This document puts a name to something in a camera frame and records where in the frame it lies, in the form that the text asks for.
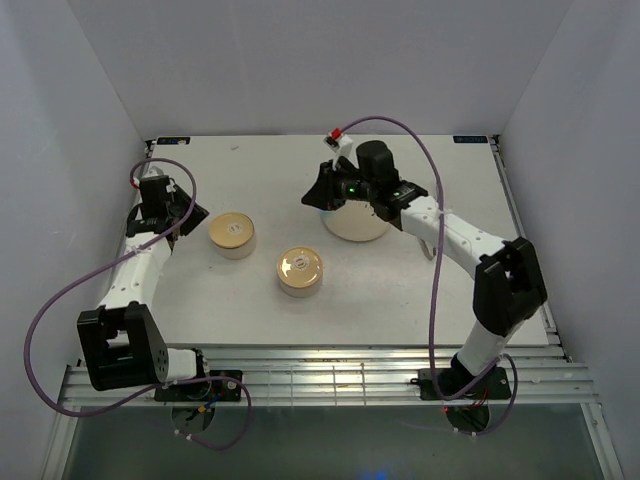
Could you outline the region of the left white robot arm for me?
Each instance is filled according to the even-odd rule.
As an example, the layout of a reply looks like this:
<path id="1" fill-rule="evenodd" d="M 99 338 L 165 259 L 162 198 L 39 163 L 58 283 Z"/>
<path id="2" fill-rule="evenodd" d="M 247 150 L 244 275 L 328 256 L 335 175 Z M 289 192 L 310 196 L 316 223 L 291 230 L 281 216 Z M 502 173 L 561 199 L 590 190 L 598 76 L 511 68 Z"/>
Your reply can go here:
<path id="1" fill-rule="evenodd" d="M 188 398 L 201 399 L 212 387 L 202 354 L 168 347 L 152 315 L 160 274 L 183 233 L 148 244 L 186 214 L 191 197 L 159 170 L 145 175 L 139 190 L 125 232 L 124 252 L 132 257 L 116 268 L 97 308 L 77 320 L 86 368 L 98 391 L 177 382 Z"/>

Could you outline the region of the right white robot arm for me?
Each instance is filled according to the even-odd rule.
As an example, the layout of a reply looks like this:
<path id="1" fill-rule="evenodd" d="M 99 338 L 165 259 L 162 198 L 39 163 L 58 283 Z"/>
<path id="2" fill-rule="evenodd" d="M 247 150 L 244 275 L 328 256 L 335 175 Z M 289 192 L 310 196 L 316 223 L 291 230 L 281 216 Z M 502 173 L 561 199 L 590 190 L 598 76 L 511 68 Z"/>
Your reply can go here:
<path id="1" fill-rule="evenodd" d="M 430 373 L 440 399 L 476 396 L 508 341 L 547 301 L 535 247 L 523 237 L 489 234 L 447 212 L 442 196 L 400 177 L 383 141 L 354 145 L 337 133 L 324 142 L 334 157 L 321 163 L 303 204 L 337 211 L 349 201 L 364 201 L 380 220 L 434 246 L 438 260 L 449 258 L 472 279 L 475 323 L 449 368 Z"/>

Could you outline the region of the steel tongs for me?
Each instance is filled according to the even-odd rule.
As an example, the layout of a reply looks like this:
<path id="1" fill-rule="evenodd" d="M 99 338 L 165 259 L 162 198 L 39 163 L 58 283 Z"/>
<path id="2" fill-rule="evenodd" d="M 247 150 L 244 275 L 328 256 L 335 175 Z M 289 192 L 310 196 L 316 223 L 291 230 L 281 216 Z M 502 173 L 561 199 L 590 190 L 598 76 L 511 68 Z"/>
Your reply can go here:
<path id="1" fill-rule="evenodd" d="M 428 260 L 432 261 L 436 256 L 436 248 L 433 247 L 432 245 L 430 245 L 428 242 L 422 240 L 422 239 L 419 240 L 419 245 L 420 245 L 420 248 L 421 248 L 424 256 Z"/>

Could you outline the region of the ceramic food plate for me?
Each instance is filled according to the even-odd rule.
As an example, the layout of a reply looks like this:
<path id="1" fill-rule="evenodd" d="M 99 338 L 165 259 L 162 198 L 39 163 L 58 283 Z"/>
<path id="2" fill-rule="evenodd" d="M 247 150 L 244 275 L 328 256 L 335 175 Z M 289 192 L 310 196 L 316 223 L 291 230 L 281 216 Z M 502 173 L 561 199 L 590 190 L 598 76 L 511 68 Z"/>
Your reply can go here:
<path id="1" fill-rule="evenodd" d="M 332 234 L 350 242 L 373 241 L 390 229 L 365 201 L 347 201 L 338 210 L 321 211 L 320 218 Z"/>

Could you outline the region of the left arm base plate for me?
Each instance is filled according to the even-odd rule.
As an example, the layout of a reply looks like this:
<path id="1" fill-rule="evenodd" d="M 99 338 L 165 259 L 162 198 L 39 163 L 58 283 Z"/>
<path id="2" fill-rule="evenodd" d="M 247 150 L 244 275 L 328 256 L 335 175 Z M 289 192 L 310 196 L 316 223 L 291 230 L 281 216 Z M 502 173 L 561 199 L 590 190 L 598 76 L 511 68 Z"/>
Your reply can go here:
<path id="1" fill-rule="evenodd" d="M 159 388 L 154 391 L 156 402 L 199 402 L 205 404 L 209 401 L 239 402 L 242 389 L 230 380 L 214 380 L 198 384 L 178 385 L 167 388 Z"/>

